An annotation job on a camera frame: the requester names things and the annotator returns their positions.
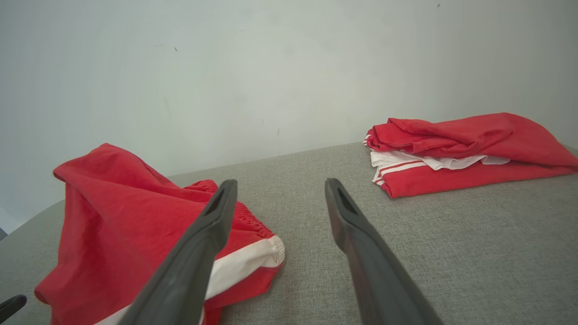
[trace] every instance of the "white trim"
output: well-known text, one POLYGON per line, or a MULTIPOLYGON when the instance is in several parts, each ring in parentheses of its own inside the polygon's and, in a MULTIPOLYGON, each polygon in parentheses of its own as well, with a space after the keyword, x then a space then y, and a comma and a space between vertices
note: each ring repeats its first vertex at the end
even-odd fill
MULTIPOLYGON (((285 260, 285 245, 277 235, 254 242, 221 257, 213 263, 205 300, 226 291, 248 277, 257 268, 278 267, 283 260, 285 260)), ((116 325, 129 306, 124 307, 95 325, 116 325)))

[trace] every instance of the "red and white clothing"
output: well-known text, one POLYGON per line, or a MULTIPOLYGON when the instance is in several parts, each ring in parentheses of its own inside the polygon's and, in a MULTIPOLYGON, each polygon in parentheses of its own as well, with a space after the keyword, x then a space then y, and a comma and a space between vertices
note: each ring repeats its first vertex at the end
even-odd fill
POLYGON ((498 113, 430 123, 389 119, 363 141, 392 198, 565 175, 578 159, 541 125, 498 113))
MULTIPOLYGON (((217 190, 180 188, 121 148, 104 144, 54 170, 66 183, 58 264, 36 287, 54 325, 116 324, 217 190)), ((204 324, 223 306, 269 289, 284 245, 237 202, 229 240, 216 256, 204 324)))

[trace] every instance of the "folded red shirt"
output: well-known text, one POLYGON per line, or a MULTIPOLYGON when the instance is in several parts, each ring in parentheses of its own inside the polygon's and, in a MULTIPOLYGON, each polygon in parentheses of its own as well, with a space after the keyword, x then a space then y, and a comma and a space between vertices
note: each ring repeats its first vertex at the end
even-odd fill
POLYGON ((403 150, 417 156, 465 158, 487 155, 510 159, 503 165, 479 162, 458 170, 389 166, 375 181, 392 198, 464 189, 513 180, 545 178, 578 171, 578 159, 540 124, 510 113, 430 123, 389 119, 368 131, 364 144, 378 152, 403 150))

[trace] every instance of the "white fabric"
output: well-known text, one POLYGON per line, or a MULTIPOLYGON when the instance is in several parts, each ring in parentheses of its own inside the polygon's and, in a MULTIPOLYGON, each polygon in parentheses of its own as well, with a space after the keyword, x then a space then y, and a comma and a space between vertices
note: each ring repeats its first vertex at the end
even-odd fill
MULTIPOLYGON (((278 267, 285 259, 285 245, 277 235, 249 244, 223 256, 213 263, 205 300, 239 283, 259 267, 278 267)), ((116 325, 128 307, 101 320, 95 325, 116 325)))
POLYGON ((419 157, 407 152, 403 152, 401 150, 388 152, 371 152, 370 155, 371 166, 377 167, 378 169, 388 168, 411 161, 422 161, 424 164, 431 167, 434 171, 438 171, 442 168, 464 169, 476 163, 477 161, 481 161, 481 163, 484 165, 503 165, 510 161, 506 158, 486 156, 483 154, 461 159, 445 157, 419 157))

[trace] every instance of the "black object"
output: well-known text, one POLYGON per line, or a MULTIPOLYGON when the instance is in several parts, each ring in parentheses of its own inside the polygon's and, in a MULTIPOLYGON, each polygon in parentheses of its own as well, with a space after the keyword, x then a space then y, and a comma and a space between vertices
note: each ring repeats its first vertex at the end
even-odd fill
POLYGON ((227 244, 236 202, 237 181, 224 181, 119 325, 199 323, 213 261, 227 244))
POLYGON ((441 324, 340 181, 327 179, 325 199, 335 243, 349 260, 363 323, 441 324))
POLYGON ((19 294, 0 304, 0 324, 14 315, 26 304, 26 296, 19 294))

